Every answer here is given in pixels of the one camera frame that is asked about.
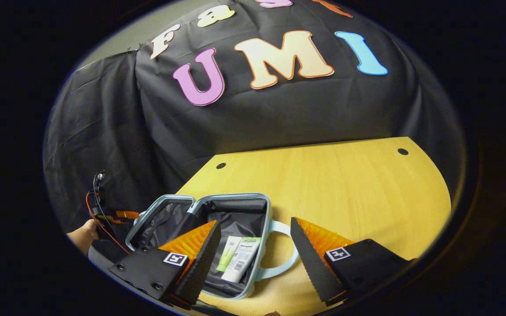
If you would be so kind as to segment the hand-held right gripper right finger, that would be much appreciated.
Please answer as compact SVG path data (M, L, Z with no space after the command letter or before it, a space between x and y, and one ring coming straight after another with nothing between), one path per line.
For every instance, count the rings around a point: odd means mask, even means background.
M413 262L372 239L353 242L299 217L291 218L290 232L308 277L326 306L373 291Z

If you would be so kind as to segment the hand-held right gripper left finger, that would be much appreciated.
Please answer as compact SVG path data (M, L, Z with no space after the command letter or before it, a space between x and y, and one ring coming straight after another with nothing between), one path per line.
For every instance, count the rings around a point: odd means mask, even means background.
M221 241L213 220L160 247L142 247L108 268L121 284L149 298L189 310L199 297Z

